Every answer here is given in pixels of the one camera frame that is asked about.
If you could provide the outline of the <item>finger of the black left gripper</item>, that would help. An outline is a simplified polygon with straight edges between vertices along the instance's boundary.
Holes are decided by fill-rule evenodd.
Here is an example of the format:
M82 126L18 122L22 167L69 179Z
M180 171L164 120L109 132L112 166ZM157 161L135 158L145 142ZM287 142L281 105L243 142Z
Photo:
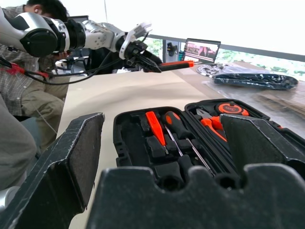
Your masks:
M143 52L142 55L150 59L151 61L155 62L157 65L162 64L162 60L151 52Z
M148 73L148 72L161 73L162 72L161 69L159 68L159 66L155 62L151 61L150 59L138 60L136 63L146 73Z

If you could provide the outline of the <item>orange black tape measure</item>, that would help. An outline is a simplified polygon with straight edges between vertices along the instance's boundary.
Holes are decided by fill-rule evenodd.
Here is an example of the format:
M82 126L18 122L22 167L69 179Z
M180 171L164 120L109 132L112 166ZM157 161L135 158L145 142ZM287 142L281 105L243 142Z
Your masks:
M215 106L215 109L220 114L233 114L233 115L244 115L249 116L247 110L239 106L233 101L219 103Z

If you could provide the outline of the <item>orange-handled screwdriver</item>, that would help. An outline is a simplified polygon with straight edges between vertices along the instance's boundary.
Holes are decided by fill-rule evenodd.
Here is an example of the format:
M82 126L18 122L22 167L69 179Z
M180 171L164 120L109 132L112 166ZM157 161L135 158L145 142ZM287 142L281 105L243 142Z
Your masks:
M178 69L194 67L194 61L168 62L168 63L162 63L158 67L162 72L173 71Z

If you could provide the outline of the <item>orange handled pliers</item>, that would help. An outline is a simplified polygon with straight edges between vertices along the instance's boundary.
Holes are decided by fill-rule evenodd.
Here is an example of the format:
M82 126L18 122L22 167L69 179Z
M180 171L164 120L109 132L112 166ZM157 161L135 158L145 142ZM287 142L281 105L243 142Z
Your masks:
M201 116L201 124L207 129L213 138L222 143L227 142L223 126L220 122L220 117L211 116L208 112L199 108L196 109L196 113Z

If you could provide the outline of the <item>silver robot body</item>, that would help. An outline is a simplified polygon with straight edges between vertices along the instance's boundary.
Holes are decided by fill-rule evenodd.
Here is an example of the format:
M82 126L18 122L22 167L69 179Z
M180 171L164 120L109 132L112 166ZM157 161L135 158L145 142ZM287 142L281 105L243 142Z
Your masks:
M10 188L0 190L0 213L7 208L19 189L20 187L18 186L12 186Z

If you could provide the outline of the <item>black plastic tool case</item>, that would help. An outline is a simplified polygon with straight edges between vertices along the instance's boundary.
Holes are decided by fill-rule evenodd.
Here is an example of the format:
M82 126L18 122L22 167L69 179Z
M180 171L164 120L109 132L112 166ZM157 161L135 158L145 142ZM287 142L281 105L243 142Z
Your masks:
M175 107L156 107L117 115L113 125L113 143L118 154L117 166L148 167L153 171L157 185L167 191L177 191L186 185L189 179L189 168L202 166L207 170L196 156L190 143L186 139L179 139L173 130L165 126L164 115L168 111L173 111L179 115L184 126L192 133L190 140L214 172L215 176L212 177L224 187L237 188L239 175L228 143L222 143L213 138L201 124L201 116L196 113L196 109L199 108L211 116L220 117L222 114L216 111L215 106L230 101L247 110L248 117L267 121L295 148L294 152L286 154L289 158L286 164L305 177L305 139L290 129L283 128L271 121L267 115L259 110L235 99L203 100L187 104L184 110ZM169 154L165 153L164 147L161 146L151 130L145 116L148 111L154 111L158 118Z

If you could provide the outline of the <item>round patterned disc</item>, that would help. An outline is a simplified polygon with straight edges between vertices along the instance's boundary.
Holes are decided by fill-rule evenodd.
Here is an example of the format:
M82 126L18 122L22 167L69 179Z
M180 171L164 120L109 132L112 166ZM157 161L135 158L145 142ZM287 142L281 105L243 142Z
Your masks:
M222 63L212 63L203 64L197 67L196 72L202 76L213 77L225 68L225 64Z

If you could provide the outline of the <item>orange tester screwdriver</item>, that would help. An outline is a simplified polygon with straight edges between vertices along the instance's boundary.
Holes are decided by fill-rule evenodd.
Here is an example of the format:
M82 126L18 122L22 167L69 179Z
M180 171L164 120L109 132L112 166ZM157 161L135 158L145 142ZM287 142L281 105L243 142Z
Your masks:
M151 127L151 130L152 130L153 134L158 139L161 146L164 147L165 153L169 154L168 150L166 149L166 141L165 141L165 138L164 138L163 129L162 129L162 127L161 127L161 125L158 121L158 118L157 118L156 114L154 113L154 111L148 111L148 112L145 113L145 116L148 120L148 123Z

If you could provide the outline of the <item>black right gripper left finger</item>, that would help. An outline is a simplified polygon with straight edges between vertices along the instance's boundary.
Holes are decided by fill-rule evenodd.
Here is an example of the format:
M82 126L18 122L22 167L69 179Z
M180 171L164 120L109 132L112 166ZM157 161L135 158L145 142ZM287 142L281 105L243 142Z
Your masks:
M90 200L103 123L103 113L70 122L0 213L0 229L69 229Z

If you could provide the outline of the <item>black device on post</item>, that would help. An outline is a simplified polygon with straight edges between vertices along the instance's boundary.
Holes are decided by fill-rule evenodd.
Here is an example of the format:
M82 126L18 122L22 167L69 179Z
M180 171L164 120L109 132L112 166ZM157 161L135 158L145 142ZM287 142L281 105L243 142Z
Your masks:
M167 43L167 53L169 57L173 57L178 54L178 46L177 44L173 44L172 42Z

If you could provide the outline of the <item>plastic bag with black contents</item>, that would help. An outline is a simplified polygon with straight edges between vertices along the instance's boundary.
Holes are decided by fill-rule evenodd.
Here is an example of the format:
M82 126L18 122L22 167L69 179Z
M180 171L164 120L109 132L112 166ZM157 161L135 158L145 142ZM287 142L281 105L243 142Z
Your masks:
M286 91L298 86L293 76L270 71L219 72L212 77L219 85Z

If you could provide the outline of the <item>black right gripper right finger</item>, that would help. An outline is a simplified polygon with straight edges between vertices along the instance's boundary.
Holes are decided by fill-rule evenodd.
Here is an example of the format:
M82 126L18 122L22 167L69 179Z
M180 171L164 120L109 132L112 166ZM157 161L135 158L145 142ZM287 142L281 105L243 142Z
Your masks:
M258 164L282 166L295 172L286 164L286 154L295 148L267 121L233 114L220 115L220 121L240 177L245 176L247 166Z

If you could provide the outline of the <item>grey trouser leg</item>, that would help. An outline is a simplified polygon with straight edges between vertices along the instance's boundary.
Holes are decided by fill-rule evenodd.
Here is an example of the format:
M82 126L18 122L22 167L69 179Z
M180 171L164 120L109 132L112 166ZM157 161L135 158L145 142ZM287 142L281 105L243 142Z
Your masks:
M0 95L0 190L23 183L36 152L32 135L8 111Z

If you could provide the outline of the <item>person in plaid shirt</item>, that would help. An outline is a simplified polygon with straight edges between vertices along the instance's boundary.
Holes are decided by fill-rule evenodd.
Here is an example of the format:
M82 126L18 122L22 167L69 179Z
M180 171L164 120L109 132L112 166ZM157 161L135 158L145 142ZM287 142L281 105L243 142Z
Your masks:
M3 11L10 18L31 12L63 22L68 19L68 12L60 0L28 0L25 5L6 7ZM62 52L35 58L21 51L10 52L0 44L0 57L32 72L52 72L55 62L68 55L68 52ZM41 132L41 151L56 139L68 81L68 77L55 77L54 85L47 85L21 73L12 75L0 70L0 95L12 115L36 118Z

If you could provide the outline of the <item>open laptop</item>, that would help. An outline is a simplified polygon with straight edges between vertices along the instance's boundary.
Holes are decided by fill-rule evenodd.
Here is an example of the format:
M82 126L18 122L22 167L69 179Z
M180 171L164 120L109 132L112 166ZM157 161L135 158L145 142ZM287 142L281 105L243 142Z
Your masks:
M188 38L184 46L182 60L200 62L203 64L214 63L220 45L220 41Z

